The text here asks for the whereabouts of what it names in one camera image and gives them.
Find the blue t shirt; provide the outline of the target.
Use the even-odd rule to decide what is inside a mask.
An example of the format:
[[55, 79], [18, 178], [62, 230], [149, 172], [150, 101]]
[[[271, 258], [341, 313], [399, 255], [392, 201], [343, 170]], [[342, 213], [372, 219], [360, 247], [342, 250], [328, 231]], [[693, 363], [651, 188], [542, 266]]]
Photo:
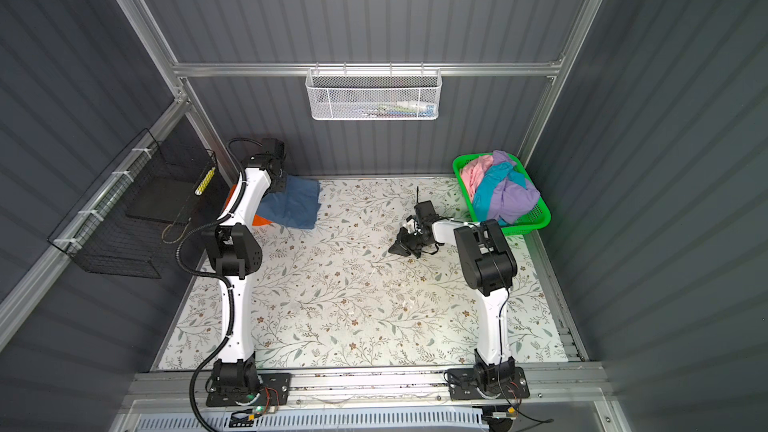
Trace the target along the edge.
[[288, 176], [285, 190], [266, 194], [255, 215], [284, 227], [310, 230], [320, 209], [319, 195], [318, 180]]

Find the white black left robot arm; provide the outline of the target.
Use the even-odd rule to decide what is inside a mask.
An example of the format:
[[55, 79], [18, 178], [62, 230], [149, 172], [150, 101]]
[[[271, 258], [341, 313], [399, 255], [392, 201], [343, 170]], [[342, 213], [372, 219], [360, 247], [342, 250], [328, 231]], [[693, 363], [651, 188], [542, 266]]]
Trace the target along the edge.
[[248, 143], [257, 150], [236, 163], [238, 178], [215, 226], [202, 233], [213, 275], [220, 280], [222, 343], [215, 349], [206, 389], [214, 404], [250, 405], [262, 394], [255, 349], [246, 320], [250, 294], [263, 251], [250, 230], [265, 195], [285, 185], [285, 145], [279, 139], [234, 138], [228, 146]]

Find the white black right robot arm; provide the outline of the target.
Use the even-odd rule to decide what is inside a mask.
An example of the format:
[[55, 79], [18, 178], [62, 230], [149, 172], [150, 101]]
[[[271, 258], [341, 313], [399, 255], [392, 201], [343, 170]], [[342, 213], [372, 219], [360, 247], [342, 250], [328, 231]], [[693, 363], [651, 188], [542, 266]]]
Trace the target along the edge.
[[501, 226], [494, 220], [464, 222], [442, 217], [430, 201], [419, 202], [399, 228], [388, 252], [402, 257], [434, 255], [444, 245], [457, 249], [466, 285], [476, 296], [478, 341], [473, 371], [484, 394], [516, 395], [510, 389], [516, 361], [509, 351], [508, 302], [516, 259]]

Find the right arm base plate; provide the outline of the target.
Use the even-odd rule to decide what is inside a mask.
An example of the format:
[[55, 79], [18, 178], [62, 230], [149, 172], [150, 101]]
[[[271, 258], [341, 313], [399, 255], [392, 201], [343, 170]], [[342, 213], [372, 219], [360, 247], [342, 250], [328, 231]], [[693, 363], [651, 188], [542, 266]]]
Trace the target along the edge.
[[453, 368], [443, 373], [450, 399], [453, 401], [503, 400], [517, 402], [530, 397], [525, 372], [516, 367], [513, 372], [480, 379], [471, 368]]

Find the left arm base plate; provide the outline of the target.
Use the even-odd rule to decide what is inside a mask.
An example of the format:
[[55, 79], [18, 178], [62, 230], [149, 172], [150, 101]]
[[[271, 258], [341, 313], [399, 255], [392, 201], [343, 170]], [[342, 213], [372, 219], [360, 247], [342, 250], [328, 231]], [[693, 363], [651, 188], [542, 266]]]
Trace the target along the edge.
[[205, 384], [205, 390], [208, 393], [205, 405], [207, 407], [286, 405], [291, 379], [292, 375], [288, 373], [260, 373], [255, 384], [247, 384], [239, 379], [228, 384], [225, 379], [211, 374]]

